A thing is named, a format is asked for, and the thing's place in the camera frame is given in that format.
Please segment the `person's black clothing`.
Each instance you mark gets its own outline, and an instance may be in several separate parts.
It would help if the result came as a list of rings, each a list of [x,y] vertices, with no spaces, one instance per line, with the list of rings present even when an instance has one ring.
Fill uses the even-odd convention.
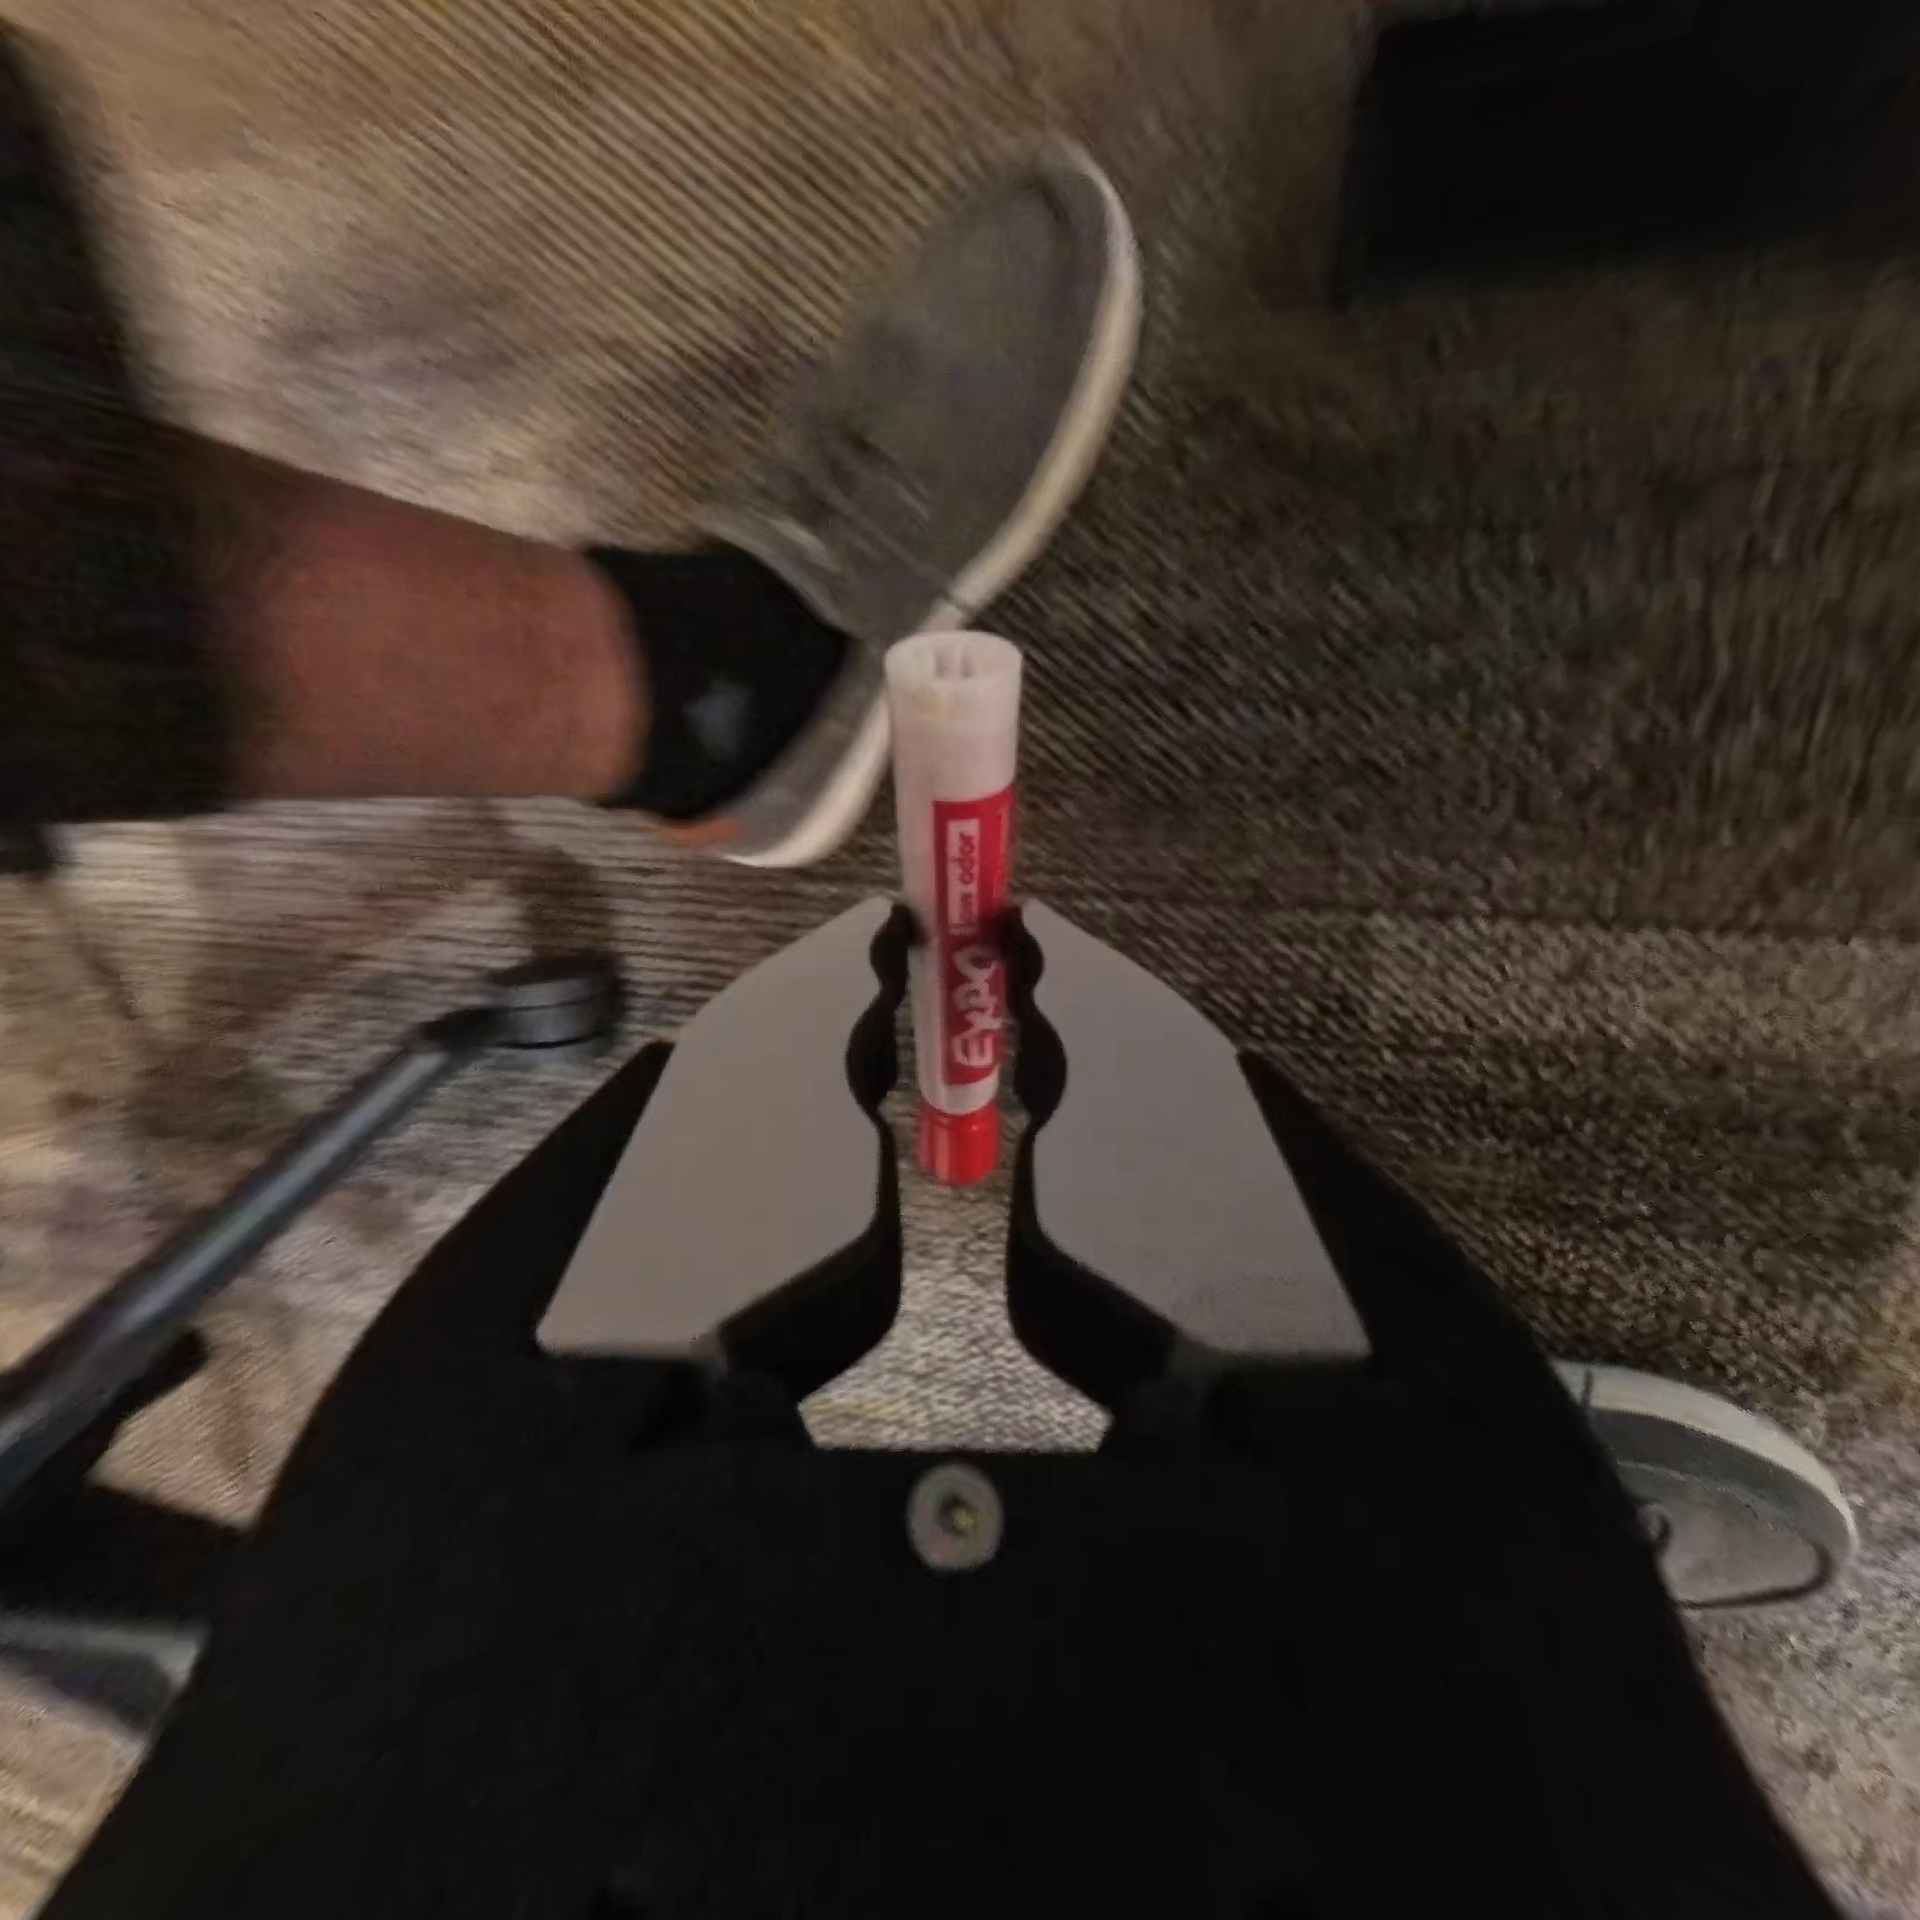
[[[225,799],[186,468],[140,379],[93,193],[22,33],[3,42],[3,839]]]

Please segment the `grey sneaker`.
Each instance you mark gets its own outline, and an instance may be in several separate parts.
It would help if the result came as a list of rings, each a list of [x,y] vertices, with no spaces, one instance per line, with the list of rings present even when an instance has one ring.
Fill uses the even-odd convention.
[[[729,864],[838,851],[889,764],[886,652],[959,633],[1041,559],[1133,374],[1143,264],[1092,155],[1054,140],[934,225],[860,306],[705,531],[849,636],[821,716],[725,809]]]
[[[1846,1576],[1854,1510],[1788,1430],[1692,1384],[1610,1362],[1551,1370],[1611,1459],[1678,1607],[1790,1606]]]

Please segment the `person's bare leg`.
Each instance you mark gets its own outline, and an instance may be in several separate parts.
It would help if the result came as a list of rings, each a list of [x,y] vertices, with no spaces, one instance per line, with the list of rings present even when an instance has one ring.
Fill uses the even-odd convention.
[[[580,801],[641,772],[641,643],[606,572],[173,434],[241,801]]]

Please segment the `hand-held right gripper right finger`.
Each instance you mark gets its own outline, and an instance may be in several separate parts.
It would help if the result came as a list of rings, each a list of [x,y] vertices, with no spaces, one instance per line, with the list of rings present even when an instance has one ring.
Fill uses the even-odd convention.
[[[1004,1280],[1031,1358],[1082,1394],[1367,1364],[1242,1051],[1055,908],[1029,900],[1006,931],[1021,1135]]]

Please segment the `black sock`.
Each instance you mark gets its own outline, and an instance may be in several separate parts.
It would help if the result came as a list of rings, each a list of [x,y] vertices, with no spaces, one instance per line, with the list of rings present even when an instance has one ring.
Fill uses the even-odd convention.
[[[623,606],[644,690],[611,809],[695,825],[743,801],[827,706],[852,638],[732,545],[588,552]]]

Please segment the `red dry erase marker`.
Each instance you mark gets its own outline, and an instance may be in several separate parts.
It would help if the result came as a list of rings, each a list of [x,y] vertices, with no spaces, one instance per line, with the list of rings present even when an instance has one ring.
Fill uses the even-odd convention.
[[[884,658],[919,1166],[986,1185],[1001,1158],[1006,928],[1014,913],[1023,658],[996,636],[930,631]]]

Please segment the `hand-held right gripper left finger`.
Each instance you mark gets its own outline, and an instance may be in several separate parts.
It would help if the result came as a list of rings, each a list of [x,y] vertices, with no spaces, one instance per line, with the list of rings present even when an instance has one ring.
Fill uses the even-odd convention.
[[[668,1048],[538,1344],[823,1387],[897,1319],[906,961],[868,898],[771,953]]]

